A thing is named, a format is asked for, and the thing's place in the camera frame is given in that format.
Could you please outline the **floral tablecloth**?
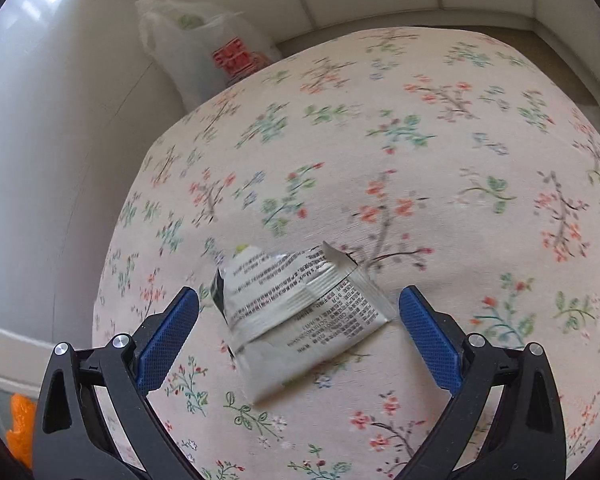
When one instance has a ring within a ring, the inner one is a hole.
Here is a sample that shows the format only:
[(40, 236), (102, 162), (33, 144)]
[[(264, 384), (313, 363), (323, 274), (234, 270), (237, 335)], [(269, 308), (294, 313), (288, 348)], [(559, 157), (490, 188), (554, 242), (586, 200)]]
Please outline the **floral tablecloth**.
[(210, 295), (248, 248), (347, 252), (491, 344), (546, 349), (575, 471), (600, 438), (600, 134), (500, 40), (389, 28), (325, 42), (204, 103), (148, 150), (93, 340), (183, 287), (201, 312), (149, 400), (206, 479), (392, 479), (448, 396), (391, 323), (250, 403)]

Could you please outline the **white plastic shopping bag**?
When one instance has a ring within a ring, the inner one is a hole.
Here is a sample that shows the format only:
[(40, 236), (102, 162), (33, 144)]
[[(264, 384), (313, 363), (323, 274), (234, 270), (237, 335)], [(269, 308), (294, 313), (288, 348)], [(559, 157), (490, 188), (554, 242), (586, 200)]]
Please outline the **white plastic shopping bag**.
[(214, 3), (137, 0), (140, 43), (191, 112), (282, 55), (240, 13)]

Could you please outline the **clear bag orange snacks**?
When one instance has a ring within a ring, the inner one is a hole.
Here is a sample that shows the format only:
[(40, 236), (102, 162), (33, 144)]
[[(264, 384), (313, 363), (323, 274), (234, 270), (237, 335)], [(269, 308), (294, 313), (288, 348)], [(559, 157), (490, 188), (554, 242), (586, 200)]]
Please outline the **clear bag orange snacks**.
[(9, 452), (18, 462), (32, 468), (36, 403), (19, 393), (10, 398), (12, 428), (6, 432)]

